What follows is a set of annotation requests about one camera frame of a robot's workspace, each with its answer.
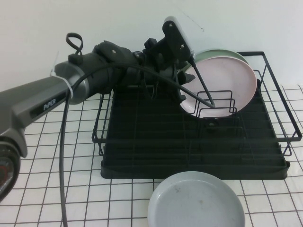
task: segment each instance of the pink plate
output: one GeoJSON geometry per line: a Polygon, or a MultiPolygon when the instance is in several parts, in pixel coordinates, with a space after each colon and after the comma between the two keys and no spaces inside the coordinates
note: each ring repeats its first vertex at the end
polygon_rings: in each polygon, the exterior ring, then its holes
{"type": "MultiPolygon", "coordinates": [[[[244,108],[253,98],[257,79],[253,69],[245,62],[233,57],[214,57],[196,62],[197,68],[215,103],[211,109],[181,91],[186,96],[180,105],[188,113],[200,118],[226,117],[244,108]]],[[[195,79],[183,87],[208,99],[193,67],[186,73],[195,75],[195,79]]]]}

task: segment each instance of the green plate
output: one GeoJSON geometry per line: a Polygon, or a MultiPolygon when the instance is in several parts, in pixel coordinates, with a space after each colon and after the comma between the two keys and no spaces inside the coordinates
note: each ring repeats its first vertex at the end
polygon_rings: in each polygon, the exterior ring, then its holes
{"type": "MultiPolygon", "coordinates": [[[[233,57],[248,64],[245,58],[242,55],[238,54],[237,52],[222,50],[222,49],[203,51],[196,55],[195,62],[203,61],[205,59],[209,59],[213,57],[233,57]]],[[[182,70],[186,71],[189,67],[191,67],[190,64],[185,66],[182,70]]]]}

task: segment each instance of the plate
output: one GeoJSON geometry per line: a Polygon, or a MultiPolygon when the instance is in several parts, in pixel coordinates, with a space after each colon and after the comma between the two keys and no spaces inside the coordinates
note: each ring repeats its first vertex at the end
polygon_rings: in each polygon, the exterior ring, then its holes
{"type": "Polygon", "coordinates": [[[182,172],[156,188],[148,206],[149,227],[244,227],[237,195],[220,179],[182,172]]]}
{"type": "MultiPolygon", "coordinates": [[[[248,64],[246,59],[241,54],[224,49],[211,49],[211,50],[205,50],[203,52],[200,52],[196,55],[195,62],[203,61],[205,59],[214,58],[214,57],[233,57],[248,64]]],[[[185,66],[182,70],[187,70],[188,68],[190,68],[190,64],[185,66]]]]}
{"type": "MultiPolygon", "coordinates": [[[[196,62],[196,65],[211,92],[216,108],[211,109],[198,103],[194,98],[181,91],[186,100],[180,106],[186,112],[200,118],[226,117],[244,108],[253,98],[257,79],[253,69],[242,60],[220,56],[196,62]]],[[[207,100],[208,97],[194,68],[188,68],[186,73],[193,74],[196,78],[184,84],[183,87],[207,100]]]]}

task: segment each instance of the black dish rack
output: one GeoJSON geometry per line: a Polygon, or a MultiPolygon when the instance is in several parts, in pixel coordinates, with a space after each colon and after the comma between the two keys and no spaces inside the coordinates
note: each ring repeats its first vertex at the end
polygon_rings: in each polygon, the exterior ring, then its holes
{"type": "Polygon", "coordinates": [[[117,87],[112,104],[110,100],[106,104],[102,95],[92,134],[103,156],[102,177],[164,179],[178,172],[201,171],[220,179],[286,178],[290,163],[284,156],[292,154],[290,142],[300,141],[302,134],[265,54],[240,54],[262,58],[264,67],[254,70],[257,90],[241,111],[234,106],[232,92],[223,91],[229,94],[222,99],[228,100],[224,108],[229,109],[229,117],[193,117],[164,94],[146,100],[140,87],[117,87]],[[273,91],[265,83],[275,87],[279,100],[271,98],[273,91]],[[284,129],[281,112],[287,112],[292,134],[284,129]],[[281,134],[275,132],[273,118],[281,134]]]}

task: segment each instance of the drip tray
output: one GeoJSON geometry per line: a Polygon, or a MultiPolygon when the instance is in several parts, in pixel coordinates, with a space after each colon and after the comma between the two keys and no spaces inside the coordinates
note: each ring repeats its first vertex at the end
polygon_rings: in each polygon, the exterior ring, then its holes
{"type": "Polygon", "coordinates": [[[152,101],[139,87],[120,87],[101,166],[104,178],[164,179],[201,171],[220,179],[284,179],[290,164],[259,88],[232,116],[199,119],[164,94],[152,101]]]}

